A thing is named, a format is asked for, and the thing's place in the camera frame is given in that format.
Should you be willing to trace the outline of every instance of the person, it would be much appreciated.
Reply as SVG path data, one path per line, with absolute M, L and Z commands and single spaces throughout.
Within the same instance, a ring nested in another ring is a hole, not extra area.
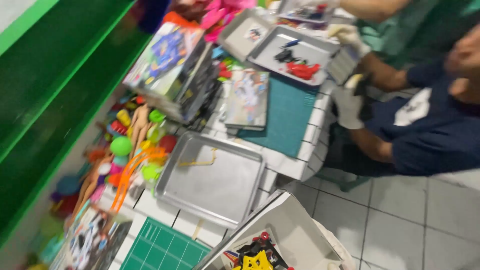
M 361 176 L 429 176 L 480 168 L 480 24 L 456 42 L 446 58 L 408 70 L 383 63 L 352 25 L 329 35 L 359 54 L 359 69 L 384 92 L 422 90 L 410 99 L 373 102 L 361 120 L 365 98 L 355 96 L 352 77 L 332 93 L 338 122 L 330 129 L 324 167 Z
M 300 0 L 322 3 L 354 15 L 363 42 L 396 68 L 447 53 L 480 20 L 480 0 Z

